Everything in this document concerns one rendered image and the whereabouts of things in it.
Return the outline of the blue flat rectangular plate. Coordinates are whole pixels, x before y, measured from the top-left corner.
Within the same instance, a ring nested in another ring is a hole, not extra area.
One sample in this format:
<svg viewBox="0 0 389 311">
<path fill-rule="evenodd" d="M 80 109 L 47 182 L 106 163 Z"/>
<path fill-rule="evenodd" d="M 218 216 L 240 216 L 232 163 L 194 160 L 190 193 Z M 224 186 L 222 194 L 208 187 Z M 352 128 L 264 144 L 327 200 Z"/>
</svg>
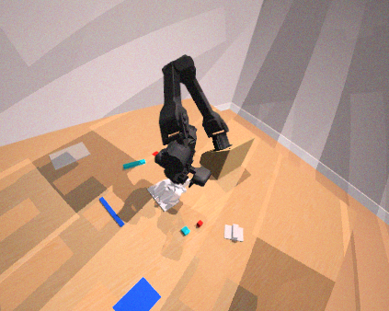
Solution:
<svg viewBox="0 0 389 311">
<path fill-rule="evenodd" d="M 115 311 L 149 311 L 160 298 L 161 295 L 142 277 L 113 308 Z"/>
</svg>

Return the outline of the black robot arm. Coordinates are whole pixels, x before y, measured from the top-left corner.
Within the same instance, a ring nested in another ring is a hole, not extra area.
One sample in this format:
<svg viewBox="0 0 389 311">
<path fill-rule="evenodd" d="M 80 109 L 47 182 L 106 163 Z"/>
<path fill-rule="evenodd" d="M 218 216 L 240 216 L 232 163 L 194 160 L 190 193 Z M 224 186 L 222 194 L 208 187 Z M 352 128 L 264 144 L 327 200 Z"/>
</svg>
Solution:
<svg viewBox="0 0 389 311">
<path fill-rule="evenodd" d="M 233 144 L 230 144 L 227 135 L 229 126 L 219 113 L 212 110 L 203 93 L 196 78 L 193 59 L 184 54 L 163 66 L 162 73 L 165 102 L 160 111 L 159 129 L 162 144 L 168 144 L 162 152 L 162 164 L 166 178 L 174 184 L 183 185 L 189 178 L 190 167 L 187 162 L 194 153 L 198 129 L 189 124 L 189 116 L 181 103 L 180 83 L 185 85 L 203 117 L 202 126 L 208 138 L 212 138 L 213 151 L 224 150 Z M 168 136 L 174 132 L 179 133 Z"/>
</svg>

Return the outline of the blue long bar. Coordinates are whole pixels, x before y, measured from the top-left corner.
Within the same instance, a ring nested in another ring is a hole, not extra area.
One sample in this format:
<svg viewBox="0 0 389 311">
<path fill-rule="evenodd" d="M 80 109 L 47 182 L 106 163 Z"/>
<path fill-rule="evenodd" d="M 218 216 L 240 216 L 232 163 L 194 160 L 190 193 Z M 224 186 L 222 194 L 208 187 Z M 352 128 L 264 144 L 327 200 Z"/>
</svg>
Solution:
<svg viewBox="0 0 389 311">
<path fill-rule="evenodd" d="M 107 211 L 110 213 L 110 215 L 118 222 L 119 226 L 122 227 L 125 224 L 122 222 L 122 220 L 118 217 L 118 215 L 113 211 L 113 209 L 109 206 L 109 204 L 106 202 L 106 200 L 102 197 L 99 199 L 104 206 L 106 207 Z"/>
</svg>

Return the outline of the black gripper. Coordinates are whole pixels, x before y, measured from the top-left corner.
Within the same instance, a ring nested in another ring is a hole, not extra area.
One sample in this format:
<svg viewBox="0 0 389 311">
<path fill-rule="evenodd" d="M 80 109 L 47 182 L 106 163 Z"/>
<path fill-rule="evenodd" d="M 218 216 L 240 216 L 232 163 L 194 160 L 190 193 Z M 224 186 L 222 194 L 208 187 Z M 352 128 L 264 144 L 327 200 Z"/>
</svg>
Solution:
<svg viewBox="0 0 389 311">
<path fill-rule="evenodd" d="M 163 148 L 161 151 L 159 151 L 154 156 L 154 162 L 162 168 L 164 168 L 163 164 L 162 164 L 162 159 L 164 158 L 162 155 L 163 150 L 165 150 L 165 148 Z M 187 163 L 189 163 L 189 167 L 190 167 L 189 173 L 193 174 L 193 177 L 189 183 L 189 189 L 193 184 L 204 187 L 212 174 L 212 172 L 205 167 L 200 166 L 200 168 L 196 168 L 196 167 L 191 165 L 194 161 L 193 155 L 195 154 L 195 152 L 196 152 L 196 150 L 194 150 L 194 153 L 192 155 L 190 155 L 189 160 L 187 162 Z"/>
</svg>

